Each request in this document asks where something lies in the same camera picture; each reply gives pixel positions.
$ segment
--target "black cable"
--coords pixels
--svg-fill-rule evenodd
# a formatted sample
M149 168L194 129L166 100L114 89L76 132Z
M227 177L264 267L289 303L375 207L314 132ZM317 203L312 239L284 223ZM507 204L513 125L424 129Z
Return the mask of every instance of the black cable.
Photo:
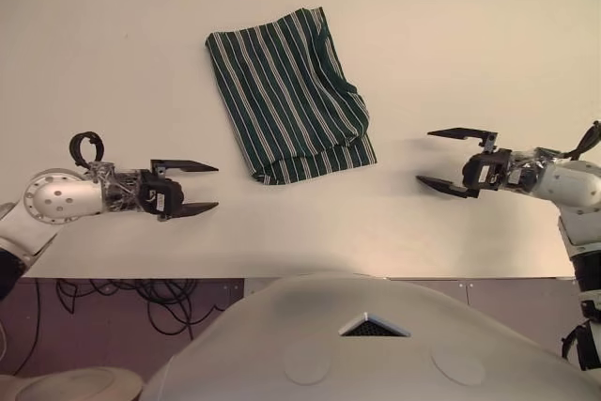
M33 355L34 351L36 350L36 346L38 345L38 339L39 339L39 322L40 322L40 319L41 319L41 296L39 294L39 282L38 282L38 279L35 279L35 283L36 283L36 300L38 302L38 307L37 307L38 319L36 320L36 335L34 337L34 343L31 345L31 348L29 349L29 352L27 353L27 356L25 357L25 359L23 360L23 362L21 363L21 365L19 365L19 368L17 368L15 370L15 372L12 374L12 376L17 376L21 372L21 370L23 370L23 368L29 362L29 359L31 359L31 356Z
M198 325L207 320L213 312L223 312L224 309L213 305L203 316L193 319L193 304L191 296L198 287L198 282L194 279L135 279L119 280L108 279L107 282L97 283L89 280L92 288L87 291L81 291L80 287L65 279L56 280L56 296L61 304L72 315L75 313L75 301L78 298L98 293L102 296L113 296L120 290L135 291L136 294L146 302L146 316L152 328L163 335L178 335L184 331L188 332L193 340L192 326ZM105 291L106 287L111 287L110 291ZM166 310L170 317L175 320L178 326L172 330L166 330L157 324L153 316L153 307L160 306Z
M578 330L585 329L585 325L587 321L584 321L581 324L578 324L570 333L568 333L564 338L562 338L562 357L568 360L568 354L570 353L570 349L576 342L576 336L578 334Z
M69 142L69 154L71 154L71 157L75 160L75 164L77 166L82 166L85 169L90 169L90 165L84 159L84 156L82 156L82 142L84 138L87 138L90 145L93 145L96 148L94 162L100 162L102 157L104 157L104 143L99 135L93 131L77 133L71 138L71 141Z
M599 142L601 142L601 124L599 121L595 121L580 139L578 146L570 152L565 152L563 157L572 161L578 160L580 155L597 146Z

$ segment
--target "striped fabric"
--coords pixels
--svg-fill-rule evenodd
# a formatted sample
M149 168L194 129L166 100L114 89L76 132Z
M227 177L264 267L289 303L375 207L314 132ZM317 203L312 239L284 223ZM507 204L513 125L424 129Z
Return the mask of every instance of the striped fabric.
M345 79L322 8L207 38L253 177L279 185L376 162L369 115Z

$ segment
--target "black mesh vent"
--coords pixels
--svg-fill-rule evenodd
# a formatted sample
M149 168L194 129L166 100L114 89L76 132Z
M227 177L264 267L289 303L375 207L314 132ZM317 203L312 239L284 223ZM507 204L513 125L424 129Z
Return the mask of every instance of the black mesh vent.
M359 326L343 333L343 337L404 337L400 332L392 331L373 321L364 321Z

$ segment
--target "white robot body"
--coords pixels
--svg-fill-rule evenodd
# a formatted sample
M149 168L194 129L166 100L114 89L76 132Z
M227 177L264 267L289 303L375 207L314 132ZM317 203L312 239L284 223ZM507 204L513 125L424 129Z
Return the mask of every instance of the white robot body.
M330 274L283 279L230 307L141 401L599 395L586 373L461 302L417 285Z

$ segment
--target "tangled cables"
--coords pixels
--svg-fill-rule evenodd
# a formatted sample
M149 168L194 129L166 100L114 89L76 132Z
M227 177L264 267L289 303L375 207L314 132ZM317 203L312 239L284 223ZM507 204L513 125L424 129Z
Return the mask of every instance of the tangled cables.
M79 298L97 293L102 296L113 296L120 290L135 291L146 302L146 315L152 328L163 335L178 335L188 332L193 340L192 326L205 321L213 312L223 312L223 308L213 305L199 318L193 318L193 305L191 296L198 287L194 279L109 279L105 282L89 280L91 288L83 290L80 285L66 279L56 279L56 296L65 310L70 314L75 313L75 302ZM166 310L177 323L177 327L166 331L157 325L152 315L153 309L160 307Z
M574 150L565 152L562 157L570 160L578 160L581 154L588 152L597 146L599 142L601 142L601 124L599 121L595 121L586 131L578 146Z

